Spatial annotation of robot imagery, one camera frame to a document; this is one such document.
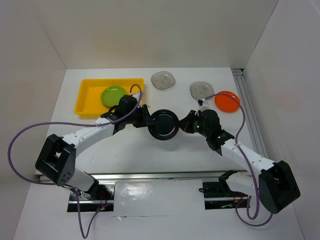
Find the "black plate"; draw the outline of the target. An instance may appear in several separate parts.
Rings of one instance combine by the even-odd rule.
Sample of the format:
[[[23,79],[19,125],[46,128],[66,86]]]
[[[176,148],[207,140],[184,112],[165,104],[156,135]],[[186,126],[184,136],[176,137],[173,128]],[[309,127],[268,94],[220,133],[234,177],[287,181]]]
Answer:
[[[168,109],[157,110],[150,118],[155,120],[155,126],[148,126],[148,131],[157,140],[170,140],[179,131],[179,119],[174,112]]]

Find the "clear grey plate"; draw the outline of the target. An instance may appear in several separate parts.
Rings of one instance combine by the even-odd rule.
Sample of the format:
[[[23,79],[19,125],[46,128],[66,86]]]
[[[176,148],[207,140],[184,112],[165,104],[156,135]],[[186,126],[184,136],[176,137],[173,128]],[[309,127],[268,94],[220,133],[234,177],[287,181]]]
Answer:
[[[151,76],[152,85],[158,90],[166,90],[176,83],[175,77],[168,71],[159,71]]]
[[[193,82],[189,87],[189,91],[195,100],[211,99],[215,93],[213,86],[205,81]]]

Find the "orange plate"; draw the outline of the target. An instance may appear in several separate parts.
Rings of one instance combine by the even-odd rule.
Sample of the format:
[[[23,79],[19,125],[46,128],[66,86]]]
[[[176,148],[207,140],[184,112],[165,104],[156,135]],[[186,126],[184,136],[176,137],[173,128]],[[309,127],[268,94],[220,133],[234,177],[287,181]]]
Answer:
[[[235,93],[226,90],[218,92],[214,97],[216,107],[225,113],[236,112],[240,108],[240,102],[239,97]]]

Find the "green plate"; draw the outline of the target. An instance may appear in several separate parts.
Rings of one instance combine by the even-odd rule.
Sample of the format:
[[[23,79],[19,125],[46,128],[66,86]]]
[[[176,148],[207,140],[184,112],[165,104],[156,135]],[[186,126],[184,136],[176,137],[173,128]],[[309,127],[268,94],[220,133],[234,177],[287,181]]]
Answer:
[[[127,94],[127,91],[121,86],[111,86],[106,88],[100,96],[101,103],[107,107],[118,105],[120,99]]]

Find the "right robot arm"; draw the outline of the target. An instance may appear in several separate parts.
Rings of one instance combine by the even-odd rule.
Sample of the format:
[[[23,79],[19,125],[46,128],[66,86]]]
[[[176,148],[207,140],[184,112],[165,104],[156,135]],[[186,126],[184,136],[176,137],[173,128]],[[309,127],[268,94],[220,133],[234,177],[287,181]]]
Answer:
[[[247,148],[229,132],[222,129],[218,114],[211,109],[191,110],[179,121],[185,133],[198,133],[205,137],[209,148],[229,158],[247,173],[229,170],[218,178],[218,190],[223,196],[239,192],[258,197],[272,214],[277,214],[301,196],[300,189],[289,164],[275,162]]]

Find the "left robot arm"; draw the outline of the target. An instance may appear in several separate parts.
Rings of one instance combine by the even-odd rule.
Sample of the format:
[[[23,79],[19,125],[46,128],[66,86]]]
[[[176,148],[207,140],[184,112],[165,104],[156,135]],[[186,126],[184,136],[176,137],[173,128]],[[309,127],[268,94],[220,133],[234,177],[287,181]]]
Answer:
[[[88,200],[95,199],[104,188],[92,175],[76,168],[77,157],[103,139],[109,138],[126,125],[146,127],[151,119],[147,106],[141,104],[142,94],[121,97],[118,105],[102,114],[93,124],[73,133],[47,137],[35,168],[55,185],[76,189]]]

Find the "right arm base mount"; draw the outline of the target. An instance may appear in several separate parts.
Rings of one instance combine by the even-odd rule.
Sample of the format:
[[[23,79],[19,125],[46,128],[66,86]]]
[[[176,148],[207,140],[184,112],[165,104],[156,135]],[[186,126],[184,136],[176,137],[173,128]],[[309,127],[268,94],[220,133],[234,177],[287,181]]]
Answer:
[[[205,210],[225,210],[247,207],[248,196],[241,192],[224,192],[218,182],[203,182],[198,189],[204,197]]]

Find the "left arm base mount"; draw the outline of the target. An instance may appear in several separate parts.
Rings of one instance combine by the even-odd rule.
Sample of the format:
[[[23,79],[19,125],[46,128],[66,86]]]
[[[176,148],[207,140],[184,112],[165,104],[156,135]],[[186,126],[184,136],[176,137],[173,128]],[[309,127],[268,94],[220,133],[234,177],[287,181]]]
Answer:
[[[93,213],[98,210],[100,212],[113,212],[115,188],[114,183],[99,184],[94,196],[90,196],[79,189],[76,190],[76,193],[72,191],[69,195],[66,211],[68,213],[76,213],[78,211],[78,198],[81,213]]]

